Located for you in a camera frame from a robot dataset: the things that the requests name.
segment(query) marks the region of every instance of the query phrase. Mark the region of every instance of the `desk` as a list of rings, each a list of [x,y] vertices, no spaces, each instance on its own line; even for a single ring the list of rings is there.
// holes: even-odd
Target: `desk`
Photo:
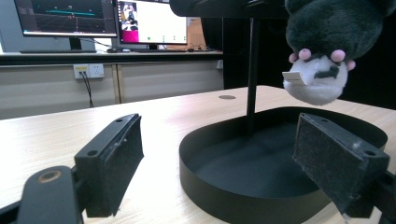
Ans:
[[[127,114],[142,116],[145,158],[141,161],[116,217],[88,218],[86,223],[223,223],[197,207],[184,193],[178,176],[178,145],[191,131],[211,123],[246,115],[248,90],[213,91],[158,100],[103,106],[20,119],[0,120],[0,207],[21,197],[24,181],[55,165],[73,166],[74,155],[107,124]],[[220,99],[232,95],[236,99]],[[258,87],[256,111],[280,106],[310,106],[286,91]],[[337,100],[320,107],[366,120],[384,130],[386,152],[396,168],[396,111]],[[371,222],[377,223],[375,211]],[[331,203],[307,223],[345,221]],[[367,223],[353,219],[348,223]]]
[[[222,60],[235,55],[221,52],[169,52],[169,53],[66,53],[66,54],[0,54],[0,66],[54,65],[74,63],[142,63],[172,61]]]

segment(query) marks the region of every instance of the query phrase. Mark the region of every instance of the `monitor screen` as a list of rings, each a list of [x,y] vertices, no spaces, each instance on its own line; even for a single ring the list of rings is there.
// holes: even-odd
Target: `monitor screen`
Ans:
[[[113,1],[14,0],[24,36],[117,37]]]
[[[120,43],[186,45],[187,18],[162,1],[118,0]]]

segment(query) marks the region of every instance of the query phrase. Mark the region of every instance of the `wall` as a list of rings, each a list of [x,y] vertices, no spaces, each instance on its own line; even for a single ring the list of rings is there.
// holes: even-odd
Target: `wall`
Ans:
[[[112,69],[91,80],[95,106],[116,102]],[[0,119],[89,108],[84,82],[74,78],[72,65],[0,67]]]
[[[125,63],[119,74],[114,66],[105,64],[105,77],[90,79],[94,106],[223,89],[217,61]],[[89,107],[87,88],[72,65],[0,67],[0,119]]]
[[[123,102],[223,90],[218,61],[122,65]]]

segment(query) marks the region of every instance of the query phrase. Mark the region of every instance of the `power outlet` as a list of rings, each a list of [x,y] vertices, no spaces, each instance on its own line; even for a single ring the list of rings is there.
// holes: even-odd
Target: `power outlet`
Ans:
[[[74,64],[73,68],[74,68],[76,79],[82,78],[82,74],[84,74],[84,73],[87,75],[87,77],[91,76],[90,69],[89,69],[87,63]]]
[[[102,63],[90,63],[88,67],[90,69],[90,78],[105,77],[105,69]]]

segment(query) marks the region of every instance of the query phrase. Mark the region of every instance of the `black plastic part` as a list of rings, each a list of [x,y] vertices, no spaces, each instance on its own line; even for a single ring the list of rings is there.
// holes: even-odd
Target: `black plastic part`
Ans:
[[[305,107],[255,114],[253,135],[246,117],[205,126],[181,142],[180,181],[210,215],[231,223],[302,223],[330,199],[292,158],[300,113],[331,119],[376,147],[385,133],[360,119]]]
[[[0,223],[15,223],[20,210],[21,201],[12,203],[0,209]]]
[[[293,158],[341,214],[372,214],[372,185],[386,173],[389,164],[389,156],[382,150],[330,119],[302,114]]]
[[[143,159],[138,115],[114,120],[76,156],[77,176],[90,188],[88,217],[116,215],[125,190]]]
[[[32,175],[25,183],[22,197],[18,223],[82,223],[68,167],[55,166]]]
[[[382,216],[379,224],[396,223],[396,177],[390,172],[380,176],[371,190],[371,198]]]
[[[289,16],[279,0],[170,0],[178,16],[202,18],[280,19]]]

